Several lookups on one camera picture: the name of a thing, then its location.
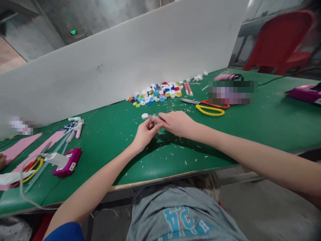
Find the blue printed number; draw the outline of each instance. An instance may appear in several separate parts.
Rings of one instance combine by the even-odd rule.
[[[194,227],[194,220],[190,219],[188,216],[190,215],[190,210],[188,207],[183,207],[184,211],[181,212],[181,220],[184,224],[185,228],[192,229]]]
[[[172,211],[167,208],[164,211],[164,216],[166,218],[167,223],[171,227],[172,232],[176,232],[180,230],[180,225],[178,223],[178,215],[176,211]]]

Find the gray shirt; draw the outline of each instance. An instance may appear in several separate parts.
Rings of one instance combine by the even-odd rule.
[[[183,181],[136,190],[127,240],[246,240],[204,191]]]

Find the white partition board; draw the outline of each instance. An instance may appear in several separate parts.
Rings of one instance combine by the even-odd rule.
[[[1,75],[0,138],[13,115],[48,125],[226,68],[248,1],[174,2]]]

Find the exit sign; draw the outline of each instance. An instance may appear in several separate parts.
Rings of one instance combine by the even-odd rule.
[[[75,35],[75,34],[77,34],[77,33],[78,33],[78,32],[77,32],[77,29],[73,29],[73,30],[70,31],[70,34],[71,34],[71,35]]]

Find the hand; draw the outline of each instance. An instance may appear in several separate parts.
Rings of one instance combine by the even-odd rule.
[[[161,117],[165,122],[155,118],[153,121],[158,125],[163,123],[164,128],[174,135],[193,139],[197,134],[199,123],[194,121],[183,111],[172,111],[166,114],[159,113],[158,116]]]
[[[139,152],[141,152],[150,143],[156,132],[158,132],[163,126],[163,123],[155,126],[154,122],[150,123],[150,119],[145,120],[138,126],[137,133],[132,144],[139,150]]]
[[[6,158],[7,156],[0,153],[0,171],[6,166]]]

